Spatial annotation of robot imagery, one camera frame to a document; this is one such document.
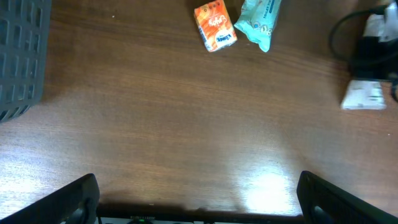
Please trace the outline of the orange tissue pack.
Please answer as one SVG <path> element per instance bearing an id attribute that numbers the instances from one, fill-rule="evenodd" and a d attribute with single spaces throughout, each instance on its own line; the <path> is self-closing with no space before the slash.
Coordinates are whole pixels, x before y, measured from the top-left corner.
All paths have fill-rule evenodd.
<path id="1" fill-rule="evenodd" d="M 215 52 L 237 41 L 223 0 L 206 3 L 194 9 L 193 14 L 207 51 Z"/>

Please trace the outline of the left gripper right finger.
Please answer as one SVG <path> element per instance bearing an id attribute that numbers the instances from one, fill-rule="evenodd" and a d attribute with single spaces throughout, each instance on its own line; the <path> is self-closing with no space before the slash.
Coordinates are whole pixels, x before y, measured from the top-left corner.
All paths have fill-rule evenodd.
<path id="1" fill-rule="evenodd" d="M 305 170 L 297 185 L 305 223 L 397 224 L 397 217 Z"/>

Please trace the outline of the teal wet wipes pack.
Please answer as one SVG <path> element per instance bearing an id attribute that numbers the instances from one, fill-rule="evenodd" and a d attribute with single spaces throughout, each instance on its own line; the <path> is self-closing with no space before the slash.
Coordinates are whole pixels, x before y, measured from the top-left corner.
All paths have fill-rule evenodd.
<path id="1" fill-rule="evenodd" d="M 263 52 L 268 52 L 281 2 L 281 0 L 245 0 L 234 27 L 245 34 L 249 41 L 257 44 Z"/>

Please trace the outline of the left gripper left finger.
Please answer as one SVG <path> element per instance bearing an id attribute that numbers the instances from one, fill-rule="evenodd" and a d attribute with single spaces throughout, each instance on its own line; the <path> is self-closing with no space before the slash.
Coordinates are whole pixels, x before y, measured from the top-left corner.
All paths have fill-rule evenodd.
<path id="1" fill-rule="evenodd" d="M 100 190 L 94 174 L 58 189 L 1 220 L 1 224 L 94 223 Z"/>

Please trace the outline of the white floral tube gold cap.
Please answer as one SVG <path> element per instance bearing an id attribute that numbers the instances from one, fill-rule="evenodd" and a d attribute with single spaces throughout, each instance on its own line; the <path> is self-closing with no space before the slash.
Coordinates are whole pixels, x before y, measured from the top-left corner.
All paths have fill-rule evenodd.
<path id="1" fill-rule="evenodd" d="M 379 82 L 351 80 L 341 102 L 343 110 L 383 110 L 386 108 Z"/>

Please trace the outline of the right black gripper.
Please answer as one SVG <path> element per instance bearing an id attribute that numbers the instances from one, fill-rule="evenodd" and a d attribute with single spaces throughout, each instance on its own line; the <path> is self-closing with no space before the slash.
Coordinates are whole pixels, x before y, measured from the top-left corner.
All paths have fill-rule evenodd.
<path id="1" fill-rule="evenodd" d="M 358 40 L 349 71 L 354 79 L 397 81 L 397 39 L 380 42 L 378 37 Z"/>

